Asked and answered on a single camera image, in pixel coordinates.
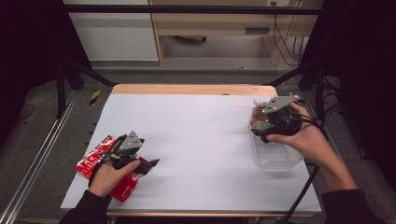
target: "plastic box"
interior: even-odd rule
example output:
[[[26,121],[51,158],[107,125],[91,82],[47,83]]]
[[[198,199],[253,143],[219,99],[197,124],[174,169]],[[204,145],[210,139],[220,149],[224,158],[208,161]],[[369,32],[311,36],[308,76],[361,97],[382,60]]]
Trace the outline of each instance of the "plastic box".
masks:
[[[296,149],[279,143],[265,144],[253,134],[255,163],[263,171],[290,171],[304,156]]]

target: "black sleeve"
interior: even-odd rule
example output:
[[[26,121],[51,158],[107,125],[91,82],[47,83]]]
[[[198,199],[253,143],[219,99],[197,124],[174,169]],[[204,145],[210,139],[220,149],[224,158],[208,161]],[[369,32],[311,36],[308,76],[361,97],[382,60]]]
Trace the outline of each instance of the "black sleeve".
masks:
[[[373,213],[365,194],[360,189],[339,190],[322,194],[326,211],[326,224],[385,222]]]
[[[107,208],[111,202],[111,196],[105,198],[85,190],[76,208],[71,209],[64,215],[60,224],[107,224]]]

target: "wooden table edge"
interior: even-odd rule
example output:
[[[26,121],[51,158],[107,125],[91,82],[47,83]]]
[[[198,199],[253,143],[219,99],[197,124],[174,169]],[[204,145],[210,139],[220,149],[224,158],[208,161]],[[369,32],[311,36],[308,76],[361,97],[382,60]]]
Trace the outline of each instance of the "wooden table edge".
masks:
[[[118,84],[112,94],[199,94],[277,96],[272,86],[201,84]]]
[[[220,212],[220,211],[136,211],[108,210],[108,216],[114,217],[284,217],[287,212]],[[317,212],[294,212],[293,217],[312,217]]]

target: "white paper sheet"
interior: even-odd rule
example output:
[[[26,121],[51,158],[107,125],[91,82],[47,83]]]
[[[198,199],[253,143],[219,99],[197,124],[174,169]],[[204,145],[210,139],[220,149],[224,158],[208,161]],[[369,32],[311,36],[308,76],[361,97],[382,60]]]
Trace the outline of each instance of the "white paper sheet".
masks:
[[[288,211],[308,178],[303,162],[290,172],[254,164],[248,119],[265,96],[111,94],[87,153],[107,135],[136,131],[138,154],[160,159],[130,198],[109,209],[148,211]],[[62,208],[76,206],[88,180],[76,174]],[[320,211],[311,187],[297,211]]]

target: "red snack bag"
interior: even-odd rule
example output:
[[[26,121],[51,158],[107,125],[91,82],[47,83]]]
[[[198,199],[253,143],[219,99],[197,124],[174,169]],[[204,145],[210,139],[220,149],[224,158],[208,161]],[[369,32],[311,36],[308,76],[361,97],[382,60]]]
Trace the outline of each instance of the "red snack bag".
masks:
[[[102,152],[106,152],[115,141],[116,139],[110,135],[106,137],[96,148],[94,148],[89,154],[84,156],[81,161],[77,163],[77,171],[90,179],[93,168],[95,167],[96,163],[99,162],[101,157],[100,154]],[[120,183],[113,190],[111,190],[111,197],[117,199],[120,202],[125,202],[125,200],[134,190],[138,177],[140,177],[140,175],[135,173],[126,175],[120,181]]]

